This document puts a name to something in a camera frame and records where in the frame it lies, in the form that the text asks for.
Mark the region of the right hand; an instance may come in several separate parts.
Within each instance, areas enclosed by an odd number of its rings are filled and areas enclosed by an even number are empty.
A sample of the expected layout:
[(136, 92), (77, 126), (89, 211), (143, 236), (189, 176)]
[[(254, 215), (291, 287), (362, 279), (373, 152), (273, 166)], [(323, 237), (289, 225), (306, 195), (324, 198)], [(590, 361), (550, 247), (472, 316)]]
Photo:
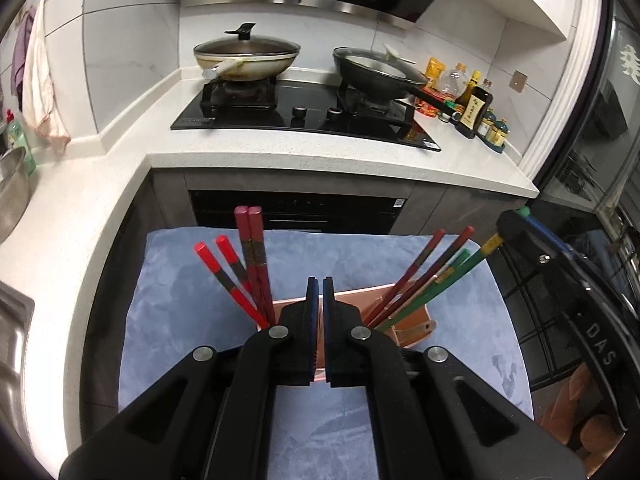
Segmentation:
[(600, 394), (586, 363), (560, 382), (554, 400), (536, 422), (582, 461), (590, 479), (612, 455), (624, 433), (594, 399)]

